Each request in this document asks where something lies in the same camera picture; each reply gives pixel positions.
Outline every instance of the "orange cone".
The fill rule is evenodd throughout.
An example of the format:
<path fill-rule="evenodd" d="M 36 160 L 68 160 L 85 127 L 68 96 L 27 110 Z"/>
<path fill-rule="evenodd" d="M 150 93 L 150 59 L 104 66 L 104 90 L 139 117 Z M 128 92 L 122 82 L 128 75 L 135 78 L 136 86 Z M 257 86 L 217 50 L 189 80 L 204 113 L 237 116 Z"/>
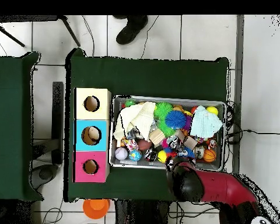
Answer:
<path fill-rule="evenodd" d="M 99 219 L 106 215 L 110 207 L 108 199 L 87 199 L 83 203 L 83 211 L 91 219 Z"/>

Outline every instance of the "gray bin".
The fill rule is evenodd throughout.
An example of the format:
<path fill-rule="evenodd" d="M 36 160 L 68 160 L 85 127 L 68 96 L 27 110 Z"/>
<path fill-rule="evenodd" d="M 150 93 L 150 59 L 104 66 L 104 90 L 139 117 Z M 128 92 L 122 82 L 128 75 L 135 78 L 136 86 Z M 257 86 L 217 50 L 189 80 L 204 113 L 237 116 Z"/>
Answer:
<path fill-rule="evenodd" d="M 109 146 L 109 162 L 114 167 L 133 167 L 133 168 L 145 168 L 145 169 L 166 169 L 165 164 L 155 160 L 154 162 L 148 162 L 144 159 L 145 151 L 142 152 L 142 158 L 133 162 L 129 158 L 126 160 L 118 160 L 115 158 L 115 150 L 117 149 L 117 141 L 113 137 L 113 133 L 116 127 L 116 121 L 118 113 L 121 110 L 121 104 L 125 103 L 127 99 L 134 100 L 136 103 L 140 102 L 168 102 L 170 104 L 178 104 L 183 107 L 184 110 L 190 111 L 194 106 L 214 106 L 218 109 L 218 117 L 223 122 L 223 126 L 216 133 L 217 136 L 217 147 L 216 147 L 216 160 L 212 163 L 196 163 L 196 168 L 221 171 L 224 167 L 224 153 L 225 153 L 225 133 L 226 133 L 226 104 L 219 101 L 207 101 L 207 100 L 186 100 L 186 99 L 171 99 L 171 98 L 157 98 L 157 97 L 142 97 L 142 96 L 131 96 L 129 98 L 116 95 L 113 97 L 111 104 L 111 125 L 110 125 L 110 146 Z"/>

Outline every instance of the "blue box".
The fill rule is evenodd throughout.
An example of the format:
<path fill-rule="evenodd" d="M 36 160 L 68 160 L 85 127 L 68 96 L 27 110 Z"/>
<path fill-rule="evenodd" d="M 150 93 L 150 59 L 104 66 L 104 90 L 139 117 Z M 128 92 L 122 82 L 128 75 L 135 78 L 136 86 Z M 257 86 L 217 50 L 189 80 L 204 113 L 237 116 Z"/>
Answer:
<path fill-rule="evenodd" d="M 106 151 L 108 150 L 108 120 L 76 120 L 76 151 Z M 86 127 L 96 127 L 101 132 L 101 139 L 95 145 L 85 144 L 82 140 L 82 132 Z"/>

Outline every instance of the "circular hole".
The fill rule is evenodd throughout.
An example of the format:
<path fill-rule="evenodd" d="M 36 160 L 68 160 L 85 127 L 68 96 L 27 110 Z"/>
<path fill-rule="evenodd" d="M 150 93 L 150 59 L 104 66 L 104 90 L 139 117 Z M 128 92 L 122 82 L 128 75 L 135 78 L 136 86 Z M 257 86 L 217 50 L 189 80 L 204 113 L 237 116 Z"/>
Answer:
<path fill-rule="evenodd" d="M 100 101 L 95 96 L 88 96 L 84 100 L 84 107 L 87 111 L 97 111 L 97 109 L 100 107 Z"/>
<path fill-rule="evenodd" d="M 96 145 L 101 140 L 102 138 L 101 135 L 102 133 L 97 127 L 95 126 L 86 127 L 82 131 L 82 140 L 87 145 Z"/>
<path fill-rule="evenodd" d="M 83 164 L 83 169 L 84 169 L 85 173 L 95 174 L 99 169 L 99 165 L 97 164 L 97 162 L 95 160 L 87 160 Z"/>

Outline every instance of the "green tablecloth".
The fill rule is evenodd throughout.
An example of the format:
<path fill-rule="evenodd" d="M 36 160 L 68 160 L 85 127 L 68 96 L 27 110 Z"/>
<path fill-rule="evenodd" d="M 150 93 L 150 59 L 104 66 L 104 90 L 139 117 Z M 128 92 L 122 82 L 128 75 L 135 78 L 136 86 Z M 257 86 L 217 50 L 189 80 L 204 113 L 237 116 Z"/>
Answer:
<path fill-rule="evenodd" d="M 227 58 L 216 61 L 85 58 L 81 49 L 74 49 L 66 59 L 67 104 L 70 100 L 70 111 L 66 106 L 66 112 L 70 113 L 65 123 L 65 128 L 69 128 L 69 133 L 65 131 L 65 140 L 69 140 L 65 143 L 66 155 L 69 150 L 65 162 L 65 196 L 69 200 L 173 200 L 167 188 L 165 170 L 111 167 L 103 184 L 72 182 L 73 88 L 107 88 L 113 96 L 122 94 L 225 102 L 228 66 Z"/>
<path fill-rule="evenodd" d="M 39 53 L 0 57 L 0 199 L 41 200 L 29 184 L 30 79 Z"/>

